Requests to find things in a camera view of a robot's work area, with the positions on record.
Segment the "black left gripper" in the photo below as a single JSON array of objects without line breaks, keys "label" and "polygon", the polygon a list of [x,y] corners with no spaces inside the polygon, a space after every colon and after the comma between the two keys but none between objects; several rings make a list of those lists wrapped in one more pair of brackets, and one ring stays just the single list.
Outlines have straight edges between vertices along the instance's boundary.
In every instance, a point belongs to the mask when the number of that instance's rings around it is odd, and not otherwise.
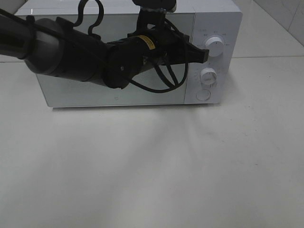
[{"label": "black left gripper", "polygon": [[[144,29],[143,31],[128,33],[128,37],[139,37],[145,41],[150,40],[152,43],[149,44],[149,47],[152,48],[153,57],[167,57],[170,65],[184,64],[186,62],[184,41],[187,43],[190,40],[189,35],[182,33],[180,36],[172,29]],[[189,63],[204,64],[208,61],[209,50],[200,49],[188,43],[187,55]]]}]

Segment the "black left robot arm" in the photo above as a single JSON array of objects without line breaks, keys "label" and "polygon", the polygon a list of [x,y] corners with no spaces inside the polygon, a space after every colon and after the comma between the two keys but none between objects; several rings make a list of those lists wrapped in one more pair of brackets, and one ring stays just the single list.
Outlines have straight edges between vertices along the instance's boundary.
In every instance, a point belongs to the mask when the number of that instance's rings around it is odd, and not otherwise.
[{"label": "black left robot arm", "polygon": [[163,12],[138,14],[136,31],[126,38],[104,43],[92,32],[77,31],[83,22],[79,13],[75,23],[61,17],[55,20],[21,19],[0,12],[0,53],[23,60],[36,74],[90,82],[112,89],[129,84],[152,93],[179,88],[173,65],[205,63],[207,49],[190,43]]}]

